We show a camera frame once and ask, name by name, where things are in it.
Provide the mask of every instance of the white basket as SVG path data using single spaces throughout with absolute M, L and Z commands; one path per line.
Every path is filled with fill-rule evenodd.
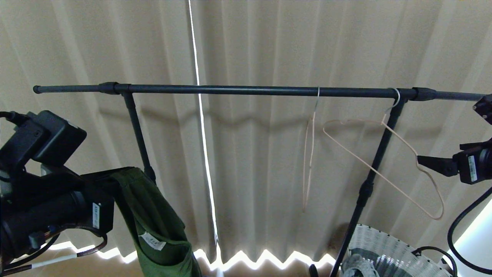
M 425 256 L 412 254 L 415 248 L 384 232 L 359 224 L 348 246 L 349 255 L 370 260 L 380 277 L 451 277 Z

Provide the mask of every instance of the clothes rack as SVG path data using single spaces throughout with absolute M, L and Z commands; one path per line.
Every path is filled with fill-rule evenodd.
M 144 164 L 144 172 L 155 182 L 155 173 L 150 165 L 149 156 L 145 147 L 144 137 L 140 128 L 138 114 L 135 107 L 133 93 L 168 93 L 168 94 L 226 94 L 226 95 L 277 95 L 277 96 L 312 96 L 318 94 L 318 87 L 267 87 L 267 86 L 192 86 L 192 85 L 134 85 L 119 84 L 116 82 L 106 82 L 99 85 L 74 85 L 74 86 L 34 86 L 33 90 L 37 94 L 42 93 L 68 93 L 68 92 L 101 92 L 110 95 L 122 95 L 131 123 L 137 139 L 138 148 Z M 430 101 L 434 99 L 458 100 L 458 101 L 478 101 L 483 94 L 458 93 L 436 91 L 429 88 L 399 89 L 401 100 L 391 109 L 387 125 L 394 129 L 398 118 L 403 111 L 405 103 L 408 101 Z M 397 95 L 391 88 L 320 88 L 320 97 L 362 97 L 362 98 L 393 98 L 396 101 Z M 384 154 L 390 142 L 392 133 L 385 129 L 379 143 L 376 155 L 372 162 L 372 167 L 379 169 Z M 356 202 L 354 212 L 350 219 L 348 229 L 343 238 L 342 246 L 338 252 L 336 262 L 330 273 L 330 277 L 337 276 L 348 245 L 352 239 L 355 227 L 361 217 L 362 211 L 369 200 L 374 188 L 374 171 L 369 171 L 366 180 L 362 183 L 359 190 L 359 197 Z

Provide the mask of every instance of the gray cloth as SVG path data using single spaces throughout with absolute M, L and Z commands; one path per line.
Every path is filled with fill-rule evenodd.
M 342 277 L 379 277 L 372 263 L 361 255 L 354 254 L 343 261 Z

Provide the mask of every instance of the black pole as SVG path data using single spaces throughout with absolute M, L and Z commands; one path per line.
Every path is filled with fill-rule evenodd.
M 140 122 L 138 121 L 135 100 L 133 99 L 133 95 L 131 93 L 123 93 L 123 98 L 126 108 L 128 109 L 128 113 L 130 114 L 131 125 L 133 126 L 135 137 L 137 138 L 138 150 L 140 151 L 140 156 L 142 157 L 142 162 L 144 164 L 144 172 L 155 183 L 155 172 L 152 169 L 149 161 L 149 155 L 147 154 L 147 148 L 145 147 L 144 135 L 142 134 L 142 129 L 140 128 Z
M 260 87 L 260 86 L 182 86 L 182 85 L 132 85 L 116 82 L 84 86 L 34 86 L 34 92 L 102 92 L 124 93 L 173 93 L 173 94 L 229 94 L 229 95 L 284 95 L 317 96 L 317 87 Z M 413 101 L 432 99 L 478 101 L 483 96 L 476 93 L 441 92 L 428 88 L 399 89 L 402 98 Z M 322 97 L 394 98 L 395 91 L 388 88 L 320 88 Z
M 398 105 L 396 105 L 393 109 L 391 109 L 390 118 L 388 119 L 388 127 L 394 129 L 398 118 L 401 115 L 401 111 L 403 110 L 403 106 L 405 105 L 407 99 L 401 99 Z M 379 143 L 379 147 L 377 148 L 376 155 L 374 156 L 374 160 L 372 161 L 372 167 L 374 169 L 379 169 L 381 162 L 383 160 L 384 153 L 386 152 L 386 148 L 390 142 L 392 133 L 388 131 L 388 129 L 384 130 L 383 136 L 381 137 L 381 142 Z M 348 230 L 345 233 L 345 237 L 343 238 L 342 246 L 338 252 L 337 260 L 333 265 L 332 272 L 330 273 L 330 277 L 336 277 L 338 273 L 338 268 L 347 252 L 348 245 L 350 240 L 352 239 L 352 235 L 355 232 L 355 227 L 357 226 L 357 222 L 359 221 L 362 210 L 366 206 L 369 197 L 372 194 L 372 190 L 374 188 L 374 178 L 376 177 L 376 173 L 374 171 L 369 171 L 369 174 L 362 183 L 361 188 L 359 190 L 359 197 L 357 199 L 357 205 L 355 206 L 354 213 L 352 214 L 352 218 L 350 219 L 350 223 L 348 224 Z

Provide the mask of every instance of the white label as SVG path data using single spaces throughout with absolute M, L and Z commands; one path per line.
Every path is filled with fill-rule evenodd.
M 158 239 L 154 238 L 151 234 L 145 232 L 143 235 L 139 235 L 139 237 L 142 237 L 145 242 L 155 250 L 161 251 L 164 248 L 164 245 L 166 245 L 166 242 L 161 242 Z
M 478 176 L 477 176 L 477 168 L 475 167 L 475 157 L 474 156 L 468 157 L 468 165 L 470 166 L 471 181 L 475 182 L 476 180 L 478 180 Z
M 92 204 L 92 227 L 99 229 L 99 210 L 101 207 L 99 207 L 98 204 L 93 203 Z

